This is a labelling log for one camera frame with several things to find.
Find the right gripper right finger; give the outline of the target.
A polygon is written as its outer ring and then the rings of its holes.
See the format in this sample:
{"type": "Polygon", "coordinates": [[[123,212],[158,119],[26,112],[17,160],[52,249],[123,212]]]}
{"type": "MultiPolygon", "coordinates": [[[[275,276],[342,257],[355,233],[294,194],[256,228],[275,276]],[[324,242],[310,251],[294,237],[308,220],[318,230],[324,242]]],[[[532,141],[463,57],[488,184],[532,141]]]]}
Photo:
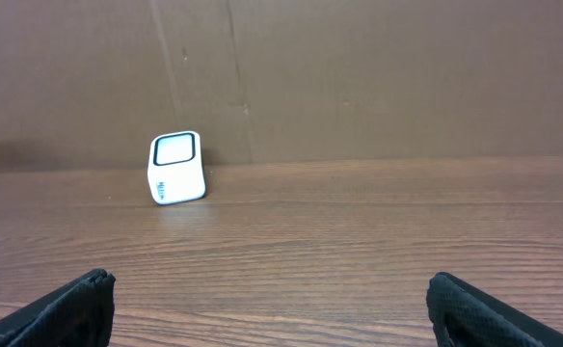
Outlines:
{"type": "Polygon", "coordinates": [[[445,272],[426,304],[439,347],[563,347],[562,333],[445,272]]]}

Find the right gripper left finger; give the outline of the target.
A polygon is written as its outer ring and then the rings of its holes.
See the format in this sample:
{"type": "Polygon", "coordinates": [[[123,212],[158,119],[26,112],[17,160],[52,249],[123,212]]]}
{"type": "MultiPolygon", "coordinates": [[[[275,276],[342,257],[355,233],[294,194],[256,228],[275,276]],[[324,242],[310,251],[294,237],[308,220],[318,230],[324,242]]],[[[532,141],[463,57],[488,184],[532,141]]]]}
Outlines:
{"type": "Polygon", "coordinates": [[[106,347],[116,278],[93,269],[0,319],[0,347],[106,347]]]}

